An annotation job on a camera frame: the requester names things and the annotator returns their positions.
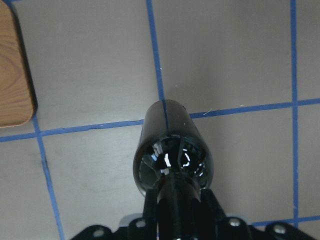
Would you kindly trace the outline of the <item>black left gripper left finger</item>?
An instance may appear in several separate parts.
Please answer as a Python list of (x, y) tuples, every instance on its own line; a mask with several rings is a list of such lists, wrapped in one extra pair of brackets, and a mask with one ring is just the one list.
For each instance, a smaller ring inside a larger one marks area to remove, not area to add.
[(142, 216), (144, 219), (155, 222), (157, 219), (158, 191), (148, 189), (145, 193), (144, 207)]

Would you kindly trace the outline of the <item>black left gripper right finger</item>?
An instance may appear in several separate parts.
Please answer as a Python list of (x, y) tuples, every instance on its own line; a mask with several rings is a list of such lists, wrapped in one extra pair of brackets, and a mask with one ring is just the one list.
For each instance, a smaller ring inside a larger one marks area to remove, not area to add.
[(211, 189), (201, 190), (200, 202), (208, 222), (216, 223), (225, 218), (225, 212)]

